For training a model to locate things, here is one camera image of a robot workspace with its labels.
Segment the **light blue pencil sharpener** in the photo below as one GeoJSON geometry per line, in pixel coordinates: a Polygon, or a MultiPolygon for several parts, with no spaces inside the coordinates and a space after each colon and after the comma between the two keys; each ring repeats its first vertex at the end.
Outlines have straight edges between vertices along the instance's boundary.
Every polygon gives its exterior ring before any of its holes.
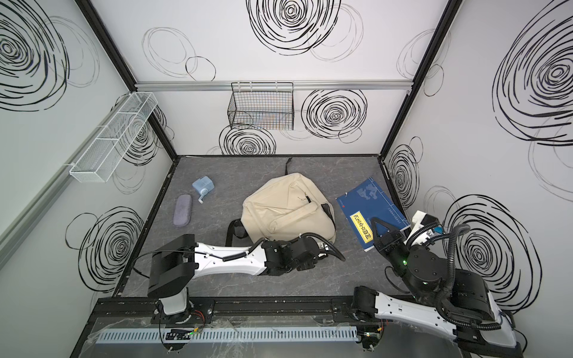
{"type": "Polygon", "coordinates": [[[203,176],[192,183],[192,187],[198,193],[198,202],[204,203],[204,198],[214,190],[213,181],[208,176],[203,176]]]}

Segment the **purple pencil case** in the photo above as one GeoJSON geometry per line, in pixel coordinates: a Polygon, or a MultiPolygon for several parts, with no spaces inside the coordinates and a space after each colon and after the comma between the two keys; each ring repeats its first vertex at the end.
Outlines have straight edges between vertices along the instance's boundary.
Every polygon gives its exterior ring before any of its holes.
{"type": "Polygon", "coordinates": [[[175,227],[181,228],[187,226],[190,222],[192,212],[192,196],[183,194],[177,197],[175,202],[174,215],[172,223],[175,227]]]}

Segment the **dark blue book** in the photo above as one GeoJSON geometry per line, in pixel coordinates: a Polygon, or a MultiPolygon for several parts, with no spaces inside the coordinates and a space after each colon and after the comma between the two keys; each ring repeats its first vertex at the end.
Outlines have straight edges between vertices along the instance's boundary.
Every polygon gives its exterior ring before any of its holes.
{"type": "Polygon", "coordinates": [[[373,218],[389,223],[401,231],[410,227],[404,214],[373,178],[366,179],[339,196],[337,203],[365,252],[374,247],[375,236],[371,225],[373,218]]]}

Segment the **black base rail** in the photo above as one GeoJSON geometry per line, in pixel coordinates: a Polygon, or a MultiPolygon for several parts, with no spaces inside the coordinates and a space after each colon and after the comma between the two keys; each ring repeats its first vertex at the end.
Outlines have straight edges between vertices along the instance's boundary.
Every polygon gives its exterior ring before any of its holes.
{"type": "MultiPolygon", "coordinates": [[[[367,310],[351,295],[284,297],[191,297],[188,310],[201,314],[197,322],[210,323],[222,316],[316,316],[334,322],[376,322],[373,310],[367,310]]],[[[156,322],[158,299],[101,298],[91,317],[149,317],[156,322]]]]}

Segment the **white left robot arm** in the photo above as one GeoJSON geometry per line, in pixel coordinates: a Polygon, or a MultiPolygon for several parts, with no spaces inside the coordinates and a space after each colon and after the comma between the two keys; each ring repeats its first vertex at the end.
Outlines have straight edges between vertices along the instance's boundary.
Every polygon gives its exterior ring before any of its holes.
{"type": "Polygon", "coordinates": [[[334,244],[315,233],[300,234],[287,241],[262,238],[249,247],[197,243],[193,234],[185,234],[149,255],[152,263],[147,297],[160,301],[168,316],[187,310],[187,285],[197,277],[281,276],[312,269],[326,257],[346,260],[334,244]]]}

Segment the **cream canvas backpack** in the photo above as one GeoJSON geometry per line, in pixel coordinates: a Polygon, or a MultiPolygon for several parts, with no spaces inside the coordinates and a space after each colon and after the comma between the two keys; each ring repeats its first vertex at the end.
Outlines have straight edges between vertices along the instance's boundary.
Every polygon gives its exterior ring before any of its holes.
{"type": "Polygon", "coordinates": [[[288,241],[305,234],[318,234],[335,243],[334,207],[318,186],[301,173],[286,173],[268,180],[243,202],[240,219],[232,221],[225,245],[233,238],[288,241]]]}

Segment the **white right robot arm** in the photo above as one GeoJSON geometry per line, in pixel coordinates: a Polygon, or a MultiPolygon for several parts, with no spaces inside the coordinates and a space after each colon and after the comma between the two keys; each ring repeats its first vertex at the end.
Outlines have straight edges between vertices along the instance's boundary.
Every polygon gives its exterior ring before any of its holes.
{"type": "Polygon", "coordinates": [[[401,278],[409,297],[401,299],[366,286],[354,290],[351,312],[358,321],[401,322],[450,340],[462,351],[489,357],[523,357],[513,314],[495,302],[485,280],[456,267],[458,238],[470,231],[460,224],[417,245],[438,228],[436,219],[406,237],[395,226],[372,218],[373,246],[401,278]]]}

